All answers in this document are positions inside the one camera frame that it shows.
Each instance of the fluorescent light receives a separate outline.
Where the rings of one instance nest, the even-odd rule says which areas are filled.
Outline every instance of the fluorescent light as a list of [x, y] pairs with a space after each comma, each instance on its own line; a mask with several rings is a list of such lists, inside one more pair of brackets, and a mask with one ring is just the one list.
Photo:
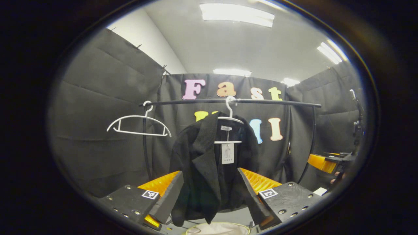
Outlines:
[[200, 5], [203, 20], [232, 20], [271, 28], [274, 15], [255, 8], [226, 4], [205, 3]]
[[277, 6], [276, 4], [271, 3], [271, 2], [269, 2], [269, 1], [266, 1], [266, 0], [255, 0], [255, 1], [256, 1], [256, 2], [259, 2], [259, 3], [266, 4], [267, 6], [273, 7], [274, 9], [277, 9], [277, 10], [286, 11], [286, 10], [285, 10], [285, 9], [283, 9], [282, 7], [279, 7], [279, 6]]
[[242, 70], [242, 69], [214, 69], [213, 73], [237, 75], [237, 76], [243, 76], [243, 77], [249, 77], [251, 75], [251, 71]]
[[334, 64], [338, 64], [342, 62], [341, 58], [325, 43], [321, 43], [321, 45], [317, 48], [322, 54], [328, 57]]
[[342, 60], [347, 61], [347, 56], [345, 56], [344, 52], [341, 51], [341, 49], [331, 40], [327, 40], [328, 44], [334, 48], [338, 52], [338, 54], [341, 56]]
[[296, 84], [299, 84], [300, 82], [286, 77], [283, 79], [283, 81], [281, 81], [281, 83], [286, 84], [288, 87], [292, 87]]

